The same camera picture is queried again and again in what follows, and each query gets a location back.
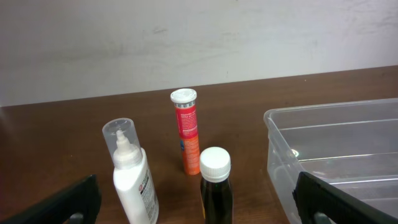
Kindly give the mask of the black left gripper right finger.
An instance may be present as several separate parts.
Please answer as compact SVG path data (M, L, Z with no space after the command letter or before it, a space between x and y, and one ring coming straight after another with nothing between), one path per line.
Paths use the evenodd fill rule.
M303 224L397 224L390 216L318 177L300 172L292 192Z

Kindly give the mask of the orange effervescent tablet tube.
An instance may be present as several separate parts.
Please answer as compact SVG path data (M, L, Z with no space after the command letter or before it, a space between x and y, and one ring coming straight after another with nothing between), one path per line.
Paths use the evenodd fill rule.
M197 93L191 88L181 88L170 94L177 119L183 166L188 175L196 175L200 172L196 98Z

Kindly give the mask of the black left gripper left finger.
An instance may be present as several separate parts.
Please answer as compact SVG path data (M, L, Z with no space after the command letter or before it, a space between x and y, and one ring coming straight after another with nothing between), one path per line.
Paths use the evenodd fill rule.
M2 224L95 223L101 207L96 175L89 175L29 207Z

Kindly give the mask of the dark bottle with white cap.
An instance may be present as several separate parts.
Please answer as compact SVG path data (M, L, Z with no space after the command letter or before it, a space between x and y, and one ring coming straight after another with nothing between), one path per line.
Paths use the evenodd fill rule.
M200 154L201 204L205 223L233 223L231 158L226 149L209 147Z

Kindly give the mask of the white bottle with clear cap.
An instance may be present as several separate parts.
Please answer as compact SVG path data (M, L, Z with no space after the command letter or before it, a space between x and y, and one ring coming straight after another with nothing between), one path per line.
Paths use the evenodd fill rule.
M102 132L114 164L114 187L129 223L157 223L159 201L133 120L114 119Z

